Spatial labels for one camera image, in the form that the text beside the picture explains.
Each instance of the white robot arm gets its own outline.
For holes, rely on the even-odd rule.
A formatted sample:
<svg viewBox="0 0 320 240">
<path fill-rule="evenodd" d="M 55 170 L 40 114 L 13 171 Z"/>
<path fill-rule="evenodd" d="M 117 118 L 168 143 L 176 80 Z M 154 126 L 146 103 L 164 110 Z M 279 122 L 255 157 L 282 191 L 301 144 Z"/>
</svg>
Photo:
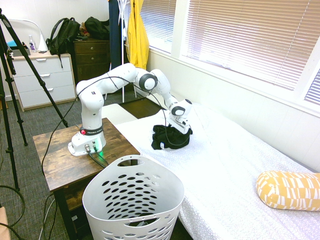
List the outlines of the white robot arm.
<svg viewBox="0 0 320 240">
<path fill-rule="evenodd" d="M 136 68 L 133 64 L 121 65 L 101 76 L 80 81 L 76 92 L 82 104 L 82 127 L 72 137 L 68 149 L 73 156 L 81 156 L 90 152 L 100 152 L 106 145 L 103 133 L 101 111 L 104 105 L 103 94 L 114 93 L 128 83 L 133 83 L 143 91 L 153 89 L 164 98 L 165 105 L 170 110 L 168 123 L 186 134 L 190 128 L 188 114 L 192 103 L 189 100 L 178 102 L 170 94 L 170 83 L 166 76 L 158 69 L 150 73 Z"/>
</svg>

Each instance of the white bedspread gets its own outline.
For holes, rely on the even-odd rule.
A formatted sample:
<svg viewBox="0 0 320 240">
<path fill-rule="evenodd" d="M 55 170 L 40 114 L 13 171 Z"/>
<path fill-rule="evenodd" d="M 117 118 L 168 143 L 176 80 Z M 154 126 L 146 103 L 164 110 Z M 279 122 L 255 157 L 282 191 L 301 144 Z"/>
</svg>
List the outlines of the white bedspread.
<svg viewBox="0 0 320 240">
<path fill-rule="evenodd" d="M 153 150 L 160 111 L 116 127 L 137 150 L 183 182 L 180 219 L 194 240 L 320 240 L 320 212 L 279 210 L 258 197 L 256 180 L 270 170 L 310 172 L 236 123 L 198 104 L 188 146 Z"/>
</svg>

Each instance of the yellow jacket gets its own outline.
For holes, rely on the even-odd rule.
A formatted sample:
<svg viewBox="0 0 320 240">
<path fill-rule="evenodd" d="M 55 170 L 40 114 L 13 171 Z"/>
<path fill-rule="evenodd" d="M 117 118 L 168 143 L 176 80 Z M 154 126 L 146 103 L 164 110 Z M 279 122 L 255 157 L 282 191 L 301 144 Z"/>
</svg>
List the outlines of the yellow jacket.
<svg viewBox="0 0 320 240">
<path fill-rule="evenodd" d="M 149 41 L 144 22 L 140 15 L 144 0 L 131 0 L 128 22 L 128 59 L 137 68 L 146 69 L 149 56 Z"/>
</svg>

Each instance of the window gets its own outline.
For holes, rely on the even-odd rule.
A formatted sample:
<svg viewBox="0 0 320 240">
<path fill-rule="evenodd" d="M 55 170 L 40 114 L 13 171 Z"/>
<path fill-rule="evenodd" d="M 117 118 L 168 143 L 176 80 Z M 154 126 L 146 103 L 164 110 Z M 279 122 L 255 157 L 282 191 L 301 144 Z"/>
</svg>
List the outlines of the window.
<svg viewBox="0 0 320 240">
<path fill-rule="evenodd" d="M 183 55 L 294 90 L 319 16 L 316 0 L 190 0 Z"/>
<path fill-rule="evenodd" d="M 126 26 L 131 12 L 128 0 L 124 10 Z M 148 36 L 149 45 L 171 53 L 174 32 L 176 0 L 144 0 L 141 17 Z"/>
<path fill-rule="evenodd" d="M 320 105 L 320 70 L 315 76 L 304 100 Z"/>
</svg>

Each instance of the backpack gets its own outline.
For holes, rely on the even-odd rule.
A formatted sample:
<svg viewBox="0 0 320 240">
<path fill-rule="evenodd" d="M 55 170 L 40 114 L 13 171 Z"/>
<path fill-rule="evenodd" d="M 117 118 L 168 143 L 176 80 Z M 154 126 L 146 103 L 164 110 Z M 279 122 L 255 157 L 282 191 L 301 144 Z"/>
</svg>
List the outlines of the backpack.
<svg viewBox="0 0 320 240">
<path fill-rule="evenodd" d="M 85 23 L 85 28 L 94 39 L 109 40 L 110 39 L 110 27 L 109 20 L 99 21 L 94 17 L 89 17 Z"/>
<path fill-rule="evenodd" d="M 61 22 L 62 24 L 58 31 L 58 34 L 55 38 L 53 38 L 57 30 L 57 27 Z M 71 17 L 70 19 L 60 19 L 53 27 L 50 39 L 48 38 L 46 40 L 46 44 L 49 48 L 51 55 L 58 55 L 61 62 L 60 55 L 68 52 L 70 44 L 72 44 L 73 40 L 77 37 L 79 32 L 80 24 L 76 22 L 74 17 Z"/>
</svg>

